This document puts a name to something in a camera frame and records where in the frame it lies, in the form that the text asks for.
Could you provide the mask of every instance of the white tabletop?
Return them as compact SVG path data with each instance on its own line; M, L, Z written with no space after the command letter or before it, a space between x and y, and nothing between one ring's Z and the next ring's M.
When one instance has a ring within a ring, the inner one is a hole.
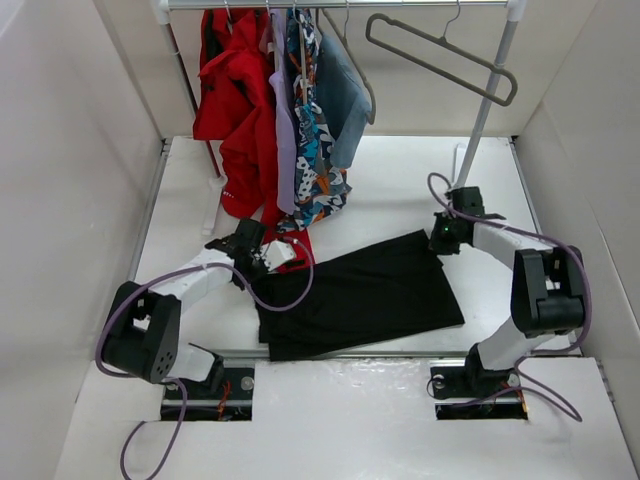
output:
M250 422L188 422L157 480L634 480L613 406L590 358L535 358L523 370L557 389L576 423L526 394L529 420L438 421L426 359L257 365ZM91 366L56 480L116 480L139 420L162 388ZM147 478L174 422L145 425L126 465Z
M439 211L426 188L429 172L450 175L454 137L364 137L348 181L353 187L344 210L309 229L317 262L425 228ZM211 166L202 144L174 139L153 212L136 280L144 282L175 270L210 240L201 235L209 201ZM487 212L500 213L515 226L534 223L511 146L504 138L485 138L468 185L481 187ZM237 219L218 211L214 237L232 233ZM442 257L444 270L466 324L376 343L348 352L367 355L466 352L491 335L509 316L511 272L483 252L463 247ZM182 317L181 340L221 353L266 356L258 343L258 315L250 297L229 284L193 306ZM556 338L545 348L568 345Z

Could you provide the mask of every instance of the purple garment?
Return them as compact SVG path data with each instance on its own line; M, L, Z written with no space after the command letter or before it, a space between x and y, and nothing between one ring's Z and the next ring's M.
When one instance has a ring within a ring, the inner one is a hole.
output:
M295 210L294 186L296 173L296 135L293 122L293 87L285 68L285 17L280 10L271 13L274 56L278 69L269 77L276 96L276 142L278 145L278 198L277 205L285 213Z

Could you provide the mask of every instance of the colorful printed garment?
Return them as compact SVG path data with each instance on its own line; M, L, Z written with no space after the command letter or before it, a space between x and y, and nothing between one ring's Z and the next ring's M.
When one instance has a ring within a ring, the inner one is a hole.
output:
M287 10L287 67L290 78L295 78L295 112L299 120L298 154L295 172L295 210L278 223L278 230L287 232L304 230L312 223L342 209L347 203L351 187L347 185L345 170L334 167L330 156L333 137L316 103L316 66L318 40L311 12L308 8ZM304 38L307 81L302 81L300 58L300 31ZM307 103L304 103L306 88Z

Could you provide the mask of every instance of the folded black shirt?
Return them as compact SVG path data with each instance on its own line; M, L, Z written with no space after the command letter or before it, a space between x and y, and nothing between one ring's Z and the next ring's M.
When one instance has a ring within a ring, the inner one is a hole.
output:
M422 230L316 265L305 299L286 312L258 305L260 342L271 360L334 350L464 324L458 302ZM308 270L253 284L266 303L284 306L307 285Z

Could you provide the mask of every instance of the blue denim shirt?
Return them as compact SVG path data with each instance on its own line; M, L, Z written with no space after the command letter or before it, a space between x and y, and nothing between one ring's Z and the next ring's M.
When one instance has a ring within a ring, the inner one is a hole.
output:
M316 99L335 139L331 164L349 168L367 124L371 105L357 81L342 45L325 35L320 43Z

